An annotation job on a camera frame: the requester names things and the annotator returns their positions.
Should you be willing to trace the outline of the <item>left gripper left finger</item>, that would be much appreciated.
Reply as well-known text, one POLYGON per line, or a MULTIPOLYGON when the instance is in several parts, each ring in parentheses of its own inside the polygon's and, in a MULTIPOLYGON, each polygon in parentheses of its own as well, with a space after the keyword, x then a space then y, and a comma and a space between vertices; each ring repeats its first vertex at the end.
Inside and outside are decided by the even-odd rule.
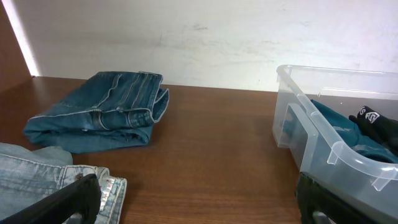
POLYGON ((101 205, 95 174, 88 174, 37 203, 1 220, 1 224, 63 223, 74 214, 78 223, 94 224, 101 205))

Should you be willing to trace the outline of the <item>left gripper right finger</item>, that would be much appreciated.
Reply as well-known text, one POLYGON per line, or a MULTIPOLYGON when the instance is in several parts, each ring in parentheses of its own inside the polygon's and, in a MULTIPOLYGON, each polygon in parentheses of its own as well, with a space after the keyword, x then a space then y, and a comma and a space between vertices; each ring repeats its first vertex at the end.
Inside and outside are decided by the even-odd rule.
POLYGON ((375 224, 375 220, 339 198, 306 172, 301 172, 295 197, 303 224, 375 224))

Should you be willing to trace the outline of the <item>light blue jeans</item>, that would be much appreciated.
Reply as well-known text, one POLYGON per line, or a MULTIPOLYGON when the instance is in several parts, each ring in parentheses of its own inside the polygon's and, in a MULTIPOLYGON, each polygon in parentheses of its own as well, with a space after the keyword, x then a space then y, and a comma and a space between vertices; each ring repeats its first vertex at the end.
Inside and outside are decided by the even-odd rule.
POLYGON ((56 191, 95 174, 101 189, 96 223, 119 223, 127 180, 113 177, 106 167, 74 165, 72 155, 61 147, 30 151, 1 144, 1 219, 10 217, 56 191))

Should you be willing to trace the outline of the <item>dark blue garment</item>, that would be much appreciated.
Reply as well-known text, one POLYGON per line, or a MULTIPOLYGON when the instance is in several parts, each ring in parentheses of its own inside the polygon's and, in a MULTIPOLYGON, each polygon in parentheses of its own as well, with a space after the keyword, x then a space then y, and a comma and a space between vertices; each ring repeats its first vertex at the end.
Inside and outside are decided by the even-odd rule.
POLYGON ((397 163, 396 155, 388 148, 364 135, 356 123, 315 100, 311 100, 311 102, 353 151, 375 161, 397 163))

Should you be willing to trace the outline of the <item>black garment with logo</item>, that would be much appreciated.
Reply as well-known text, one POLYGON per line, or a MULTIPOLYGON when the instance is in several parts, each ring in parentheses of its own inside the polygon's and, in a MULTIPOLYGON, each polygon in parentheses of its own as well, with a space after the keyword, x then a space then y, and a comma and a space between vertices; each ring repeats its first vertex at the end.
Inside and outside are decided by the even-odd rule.
POLYGON ((349 115, 349 120, 358 126, 363 135, 397 155, 396 120, 389 119, 368 106, 363 106, 356 116, 349 115))

